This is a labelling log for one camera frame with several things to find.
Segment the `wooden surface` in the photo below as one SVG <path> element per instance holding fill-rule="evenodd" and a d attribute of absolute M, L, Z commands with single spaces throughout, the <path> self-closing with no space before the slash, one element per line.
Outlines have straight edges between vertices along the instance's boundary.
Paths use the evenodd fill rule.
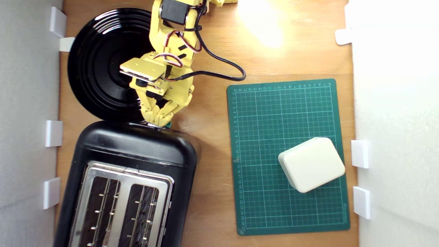
<path fill-rule="evenodd" d="M 198 76 L 189 107 L 173 119 L 173 128 L 202 142 L 184 228 L 184 247 L 216 246 L 358 246 L 358 218 L 353 212 L 352 186 L 357 185 L 351 165 L 350 140 L 355 138 L 353 76 L 350 46 L 335 44 L 334 31 L 344 28 L 347 0 L 239 0 L 223 8 L 211 6 L 202 19 L 202 36 L 215 53 L 243 66 L 245 84 L 335 78 L 342 125 L 349 190 L 351 229 L 341 232 L 240 237 L 236 232 L 226 87 L 234 82 Z M 75 36 L 96 15 L 119 7 L 150 10 L 151 0 L 64 0 L 67 36 Z M 67 77 L 67 53 L 61 53 L 60 120 L 64 121 L 63 146 L 58 150 L 57 176 L 64 191 L 76 140 L 98 119 L 73 95 Z M 194 70 L 238 75 L 238 71 L 196 55 Z"/>

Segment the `black plate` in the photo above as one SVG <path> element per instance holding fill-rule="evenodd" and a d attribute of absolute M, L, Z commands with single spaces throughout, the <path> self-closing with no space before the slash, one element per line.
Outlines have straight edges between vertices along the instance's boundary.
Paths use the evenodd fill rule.
<path fill-rule="evenodd" d="M 90 113 L 109 121 L 143 121 L 130 76 L 119 66 L 153 50 L 151 12 L 120 8 L 89 21 L 76 36 L 68 57 L 73 93 Z"/>

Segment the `green cutting mat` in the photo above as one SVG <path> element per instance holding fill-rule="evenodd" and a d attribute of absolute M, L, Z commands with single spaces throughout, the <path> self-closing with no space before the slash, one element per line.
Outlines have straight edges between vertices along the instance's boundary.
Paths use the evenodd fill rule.
<path fill-rule="evenodd" d="M 302 194 L 277 160 L 314 137 L 330 138 L 344 160 L 335 80 L 234 85 L 227 101 L 238 234 L 349 229 L 345 175 Z"/>

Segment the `black toaster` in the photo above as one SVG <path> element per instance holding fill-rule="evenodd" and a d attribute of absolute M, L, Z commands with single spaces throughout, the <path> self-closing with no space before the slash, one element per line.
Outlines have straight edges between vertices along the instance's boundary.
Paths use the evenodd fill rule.
<path fill-rule="evenodd" d="M 54 247 L 180 246 L 198 141 L 187 134 L 101 121 L 76 144 Z"/>

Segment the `white plastic clip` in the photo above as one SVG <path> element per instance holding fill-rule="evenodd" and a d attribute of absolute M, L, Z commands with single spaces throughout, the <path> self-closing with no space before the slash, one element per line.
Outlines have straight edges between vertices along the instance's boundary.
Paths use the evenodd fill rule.
<path fill-rule="evenodd" d="M 52 7 L 50 11 L 50 27 L 49 30 L 56 35 L 59 40 L 59 51 L 70 52 L 74 37 L 65 38 L 67 24 L 67 16 L 56 7 Z"/>
<path fill-rule="evenodd" d="M 60 178 L 54 178 L 44 182 L 43 209 L 48 209 L 59 203 L 60 187 Z"/>
<path fill-rule="evenodd" d="M 62 145 L 62 121 L 46 121 L 46 147 Z"/>
<path fill-rule="evenodd" d="M 59 51 L 70 52 L 70 49 L 72 48 L 74 41 L 75 41 L 74 37 L 59 39 Z"/>
<path fill-rule="evenodd" d="M 354 194 L 354 212 L 359 216 L 371 218 L 371 193 L 368 190 L 358 186 L 353 187 Z"/>
<path fill-rule="evenodd" d="M 364 169 L 369 168 L 369 142 L 351 141 L 352 165 Z"/>
<path fill-rule="evenodd" d="M 66 23 L 67 16 L 56 7 L 52 7 L 50 12 L 50 31 L 58 38 L 64 38 Z"/>
<path fill-rule="evenodd" d="M 353 13 L 353 5 L 352 3 L 348 3 L 345 6 L 345 29 L 338 29 L 335 31 L 335 41 L 338 45 L 345 45 L 352 43 L 353 38 L 353 22 L 354 22 L 354 13 Z"/>

